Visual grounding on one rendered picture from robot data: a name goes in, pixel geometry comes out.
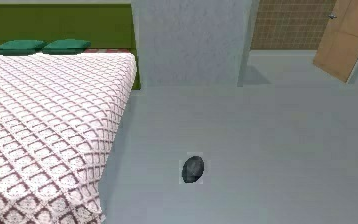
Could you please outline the dark grey round object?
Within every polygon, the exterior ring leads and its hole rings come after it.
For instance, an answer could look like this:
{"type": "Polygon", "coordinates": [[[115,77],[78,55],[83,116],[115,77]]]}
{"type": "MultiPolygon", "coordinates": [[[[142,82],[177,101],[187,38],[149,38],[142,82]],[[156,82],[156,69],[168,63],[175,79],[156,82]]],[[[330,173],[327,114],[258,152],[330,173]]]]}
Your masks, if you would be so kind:
{"type": "Polygon", "coordinates": [[[183,165],[181,176],[185,183],[195,183],[204,172],[204,161],[200,156],[192,156],[183,165]]]}

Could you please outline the white red-checked bed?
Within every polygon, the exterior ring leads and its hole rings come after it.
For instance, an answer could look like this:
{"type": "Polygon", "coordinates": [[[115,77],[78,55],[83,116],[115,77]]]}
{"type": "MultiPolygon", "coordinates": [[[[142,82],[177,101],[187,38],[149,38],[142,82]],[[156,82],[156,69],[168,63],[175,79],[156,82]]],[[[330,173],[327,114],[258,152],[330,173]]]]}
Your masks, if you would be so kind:
{"type": "Polygon", "coordinates": [[[102,224],[99,182],[136,80],[127,52],[0,55],[0,224],[102,224]]]}

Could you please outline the green pillow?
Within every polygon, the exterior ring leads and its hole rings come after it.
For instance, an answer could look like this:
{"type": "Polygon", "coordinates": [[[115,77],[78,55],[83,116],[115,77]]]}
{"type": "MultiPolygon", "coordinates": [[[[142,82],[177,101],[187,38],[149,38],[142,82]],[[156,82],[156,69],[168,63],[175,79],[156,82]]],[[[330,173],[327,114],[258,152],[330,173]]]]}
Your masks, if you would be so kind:
{"type": "Polygon", "coordinates": [[[42,52],[50,55],[75,55],[83,53],[90,46],[90,41],[64,39],[49,43],[42,49],[42,52]]]}
{"type": "Polygon", "coordinates": [[[40,51],[47,43],[41,40],[11,40],[0,45],[0,55],[27,56],[40,51]]]}

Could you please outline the brown wooden room door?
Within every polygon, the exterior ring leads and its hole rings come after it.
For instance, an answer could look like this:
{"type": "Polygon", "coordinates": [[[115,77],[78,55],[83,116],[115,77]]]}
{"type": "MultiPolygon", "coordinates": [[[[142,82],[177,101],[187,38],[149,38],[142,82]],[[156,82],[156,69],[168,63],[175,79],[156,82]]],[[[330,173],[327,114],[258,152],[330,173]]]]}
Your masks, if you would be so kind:
{"type": "Polygon", "coordinates": [[[358,0],[337,0],[313,64],[347,83],[358,61],[358,0]]]}

